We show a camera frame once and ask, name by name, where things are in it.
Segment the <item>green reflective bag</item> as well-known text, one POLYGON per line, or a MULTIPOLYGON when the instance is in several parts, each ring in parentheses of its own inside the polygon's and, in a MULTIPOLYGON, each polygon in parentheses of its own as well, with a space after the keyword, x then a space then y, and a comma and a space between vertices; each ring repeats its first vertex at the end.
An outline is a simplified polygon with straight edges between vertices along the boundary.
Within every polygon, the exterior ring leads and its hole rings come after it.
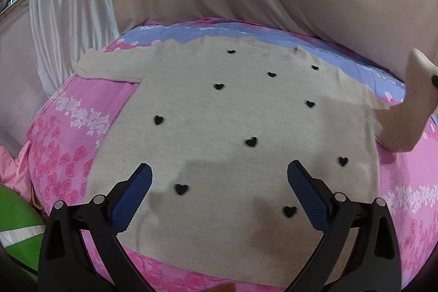
POLYGON ((15 191, 1 186, 1 267, 37 280, 45 223, 15 191))

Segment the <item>pink garment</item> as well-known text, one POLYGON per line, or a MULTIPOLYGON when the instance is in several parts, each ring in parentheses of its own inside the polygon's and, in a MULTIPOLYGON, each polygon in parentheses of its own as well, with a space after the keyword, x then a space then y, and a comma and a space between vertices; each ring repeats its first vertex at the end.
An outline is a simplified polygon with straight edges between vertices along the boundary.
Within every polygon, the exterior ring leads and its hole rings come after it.
POLYGON ((13 158, 6 147, 0 147, 1 184, 15 191, 27 202, 32 202, 33 185, 30 179, 28 152, 30 141, 27 141, 13 158))

